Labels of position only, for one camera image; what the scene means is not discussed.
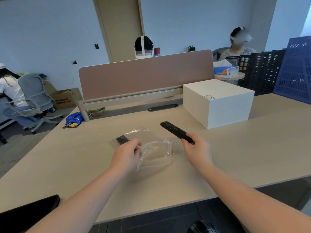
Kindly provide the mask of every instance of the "person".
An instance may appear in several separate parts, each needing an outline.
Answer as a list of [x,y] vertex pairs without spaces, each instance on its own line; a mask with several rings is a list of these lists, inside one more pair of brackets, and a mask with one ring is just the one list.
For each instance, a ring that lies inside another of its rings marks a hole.
[[[20,76],[8,70],[4,64],[0,64],[0,93],[4,93],[9,101],[15,101],[12,105],[14,108],[23,111],[33,107],[25,101],[25,95],[17,82],[19,78]],[[4,109],[2,113],[4,116],[17,121],[24,128],[31,128],[38,121],[33,116],[15,116],[17,112],[11,108]]]
[[245,27],[235,28],[230,34],[231,48],[223,51],[218,61],[222,61],[228,56],[250,55],[252,53],[257,53],[250,47],[244,47],[245,43],[250,42],[251,39],[252,37],[248,34],[248,30]]
[[[204,177],[219,198],[250,232],[311,232],[311,217],[283,204],[230,176],[213,165],[211,145],[196,134],[187,133],[195,142],[182,139],[188,161]],[[137,139],[121,145],[110,167],[64,204],[41,219],[27,233],[87,233],[121,179],[136,168],[141,142]],[[188,232],[217,233],[200,221]]]
[[136,59],[153,57],[153,42],[147,36],[137,38],[134,49]]

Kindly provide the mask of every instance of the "jeans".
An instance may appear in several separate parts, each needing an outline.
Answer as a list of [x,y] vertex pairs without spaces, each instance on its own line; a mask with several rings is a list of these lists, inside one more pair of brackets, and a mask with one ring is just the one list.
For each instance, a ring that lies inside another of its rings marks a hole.
[[[16,109],[18,110],[28,110],[28,109],[31,109],[33,108],[32,106],[21,106],[21,107],[18,107],[18,106],[14,106]],[[15,115],[18,115],[18,113],[16,111],[14,111],[13,109],[10,109],[10,108],[6,108],[3,110],[3,115],[10,118],[10,119],[13,119],[14,121],[17,121],[20,125],[22,125],[23,127],[28,127],[30,125],[32,125],[33,123],[35,123],[36,121],[38,121],[35,117],[33,116],[29,116],[29,117],[24,117],[24,116],[14,116],[13,114]]]

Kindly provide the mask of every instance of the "tissue box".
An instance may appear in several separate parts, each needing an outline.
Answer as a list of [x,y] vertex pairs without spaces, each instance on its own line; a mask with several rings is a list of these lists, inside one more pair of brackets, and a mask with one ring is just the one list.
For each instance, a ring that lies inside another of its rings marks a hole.
[[230,78],[239,73],[239,66],[232,67],[232,64],[227,60],[213,62],[214,74],[224,78]]
[[184,108],[206,129],[248,120],[254,91],[211,79],[183,85]]

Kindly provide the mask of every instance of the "black remote control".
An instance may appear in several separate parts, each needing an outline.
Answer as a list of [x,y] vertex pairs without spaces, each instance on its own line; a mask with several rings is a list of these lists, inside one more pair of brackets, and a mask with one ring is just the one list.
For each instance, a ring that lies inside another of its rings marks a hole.
[[123,145],[124,143],[130,141],[129,139],[126,138],[126,136],[121,136],[117,138],[117,141],[119,142],[120,145]]
[[194,141],[186,135],[186,132],[176,127],[174,124],[171,124],[170,122],[165,121],[165,122],[160,123],[160,125],[164,127],[166,130],[168,130],[169,132],[173,133],[178,138],[185,139],[189,143],[194,144]]

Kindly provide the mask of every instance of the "label on white box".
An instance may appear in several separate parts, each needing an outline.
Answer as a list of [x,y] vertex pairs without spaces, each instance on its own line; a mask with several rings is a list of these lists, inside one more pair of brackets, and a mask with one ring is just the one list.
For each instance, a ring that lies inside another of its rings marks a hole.
[[204,96],[204,97],[208,98],[209,100],[215,99],[215,97],[212,97],[211,95],[207,95],[207,96]]

